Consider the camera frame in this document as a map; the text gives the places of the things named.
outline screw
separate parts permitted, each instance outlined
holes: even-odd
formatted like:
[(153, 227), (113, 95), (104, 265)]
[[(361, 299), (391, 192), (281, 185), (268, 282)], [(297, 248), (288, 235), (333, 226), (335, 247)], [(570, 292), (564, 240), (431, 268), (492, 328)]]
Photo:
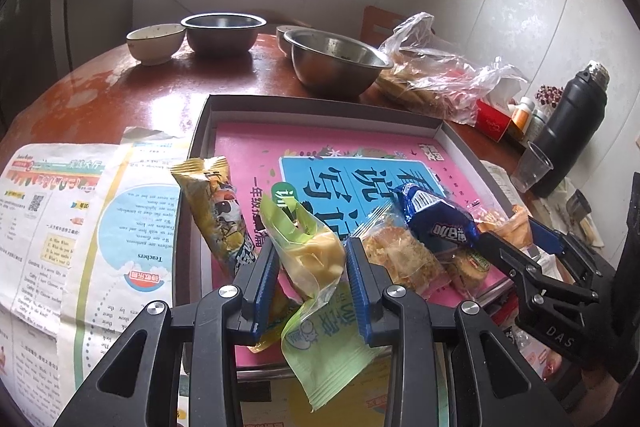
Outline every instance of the screw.
[(146, 306), (146, 312), (149, 315), (159, 315), (164, 311), (164, 302), (155, 301)]
[(478, 315), (480, 312), (480, 306), (473, 301), (464, 301), (460, 304), (460, 309), (462, 309), (462, 311), (467, 315)]
[(232, 284), (227, 284), (218, 290), (218, 295), (225, 299), (230, 299), (231, 297), (238, 295), (238, 288)]
[(406, 289), (404, 288), (404, 286), (401, 286), (399, 284), (392, 284), (391, 286), (389, 286), (389, 288), (386, 289), (386, 293), (390, 297), (399, 298), (406, 295)]

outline bottle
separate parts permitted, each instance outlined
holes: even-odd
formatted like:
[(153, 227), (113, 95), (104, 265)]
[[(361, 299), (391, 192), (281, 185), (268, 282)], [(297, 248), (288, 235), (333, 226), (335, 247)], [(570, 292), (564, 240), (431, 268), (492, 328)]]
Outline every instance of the bottle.
[(544, 112), (540, 111), (538, 108), (535, 108), (533, 110), (533, 113), (531, 113), (531, 118), (529, 120), (529, 127), (527, 127), (527, 132), (524, 137), (524, 145), (532, 140), (535, 140), (538, 137), (538, 135), (542, 132), (547, 120), (548, 118), (546, 117), (546, 114)]
[(516, 106), (516, 110), (513, 111), (513, 114), (511, 115), (511, 120), (513, 120), (513, 123), (516, 124), (518, 129), (523, 133), (527, 132), (531, 113), (535, 105), (536, 103), (533, 100), (523, 96), (520, 99), (520, 103)]
[(554, 166), (531, 187), (539, 198), (558, 187), (604, 120), (608, 85), (609, 73), (594, 60), (567, 83), (558, 107), (533, 140)]

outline round wooden table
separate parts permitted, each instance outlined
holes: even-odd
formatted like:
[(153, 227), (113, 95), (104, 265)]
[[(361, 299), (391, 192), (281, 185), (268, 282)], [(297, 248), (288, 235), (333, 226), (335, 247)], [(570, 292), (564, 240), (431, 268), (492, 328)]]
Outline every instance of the round wooden table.
[[(69, 73), (15, 118), (1, 142), (0, 168), (28, 143), (119, 143), (128, 126), (189, 136), (210, 93), (314, 97), (272, 35), (258, 36), (248, 54), (224, 59), (196, 57), (185, 40), (172, 60), (152, 67), (123, 44)], [(401, 108), (376, 86), (351, 102)], [(467, 125), (455, 127), (480, 159), (513, 171), (514, 150)]]

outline bowl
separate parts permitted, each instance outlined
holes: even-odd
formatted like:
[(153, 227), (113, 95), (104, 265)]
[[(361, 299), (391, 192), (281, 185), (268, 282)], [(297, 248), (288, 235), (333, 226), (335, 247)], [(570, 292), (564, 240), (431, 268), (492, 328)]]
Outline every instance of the bowl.
[(276, 28), (276, 40), (278, 41), (278, 47), (287, 58), (291, 58), (291, 44), (284, 38), (284, 34), (289, 30), (304, 30), (306, 28), (302, 26), (278, 26)]
[(310, 28), (289, 30), (293, 68), (300, 82), (331, 98), (354, 98), (363, 93), (380, 71), (393, 67), (383, 52), (334, 33)]
[(180, 49), (185, 28), (181, 24), (156, 24), (127, 35), (129, 53), (143, 66), (157, 66), (171, 59)]
[(201, 13), (182, 20), (196, 55), (230, 57), (246, 53), (266, 20), (244, 13)]

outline black thermos bottle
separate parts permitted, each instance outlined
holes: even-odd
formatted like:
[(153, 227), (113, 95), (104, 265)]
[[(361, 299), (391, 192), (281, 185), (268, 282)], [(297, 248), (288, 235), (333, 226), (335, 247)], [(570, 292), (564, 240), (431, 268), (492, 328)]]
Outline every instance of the black thermos bottle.
[(558, 187), (604, 120), (608, 84), (609, 73), (593, 60), (567, 83), (558, 107), (533, 142), (554, 166), (531, 187), (539, 198)]

